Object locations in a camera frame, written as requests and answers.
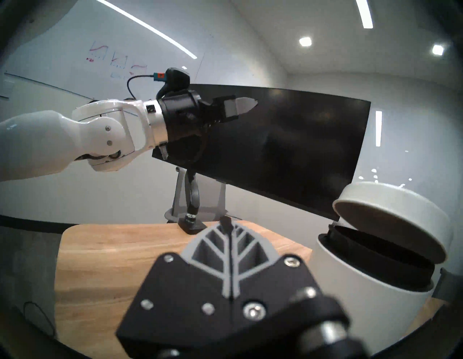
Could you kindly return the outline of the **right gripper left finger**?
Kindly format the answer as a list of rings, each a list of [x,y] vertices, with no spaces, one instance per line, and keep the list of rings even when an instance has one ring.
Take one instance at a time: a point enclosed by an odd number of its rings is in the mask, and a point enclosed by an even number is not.
[[[149,270],[116,331],[124,349],[231,349],[232,220]]]

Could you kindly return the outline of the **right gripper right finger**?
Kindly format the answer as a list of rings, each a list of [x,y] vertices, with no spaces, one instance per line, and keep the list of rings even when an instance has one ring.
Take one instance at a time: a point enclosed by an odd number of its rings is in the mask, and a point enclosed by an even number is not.
[[[321,293],[303,258],[230,221],[230,320],[259,322]]]

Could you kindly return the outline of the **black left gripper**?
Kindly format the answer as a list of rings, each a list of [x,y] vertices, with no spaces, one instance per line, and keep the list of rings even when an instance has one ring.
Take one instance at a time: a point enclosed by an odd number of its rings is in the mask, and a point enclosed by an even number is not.
[[[193,90],[166,95],[157,102],[167,131],[167,140],[161,143],[175,142],[193,135],[200,137],[209,127],[225,119],[238,119],[258,105],[257,99],[236,98],[234,95],[216,97],[208,103]]]

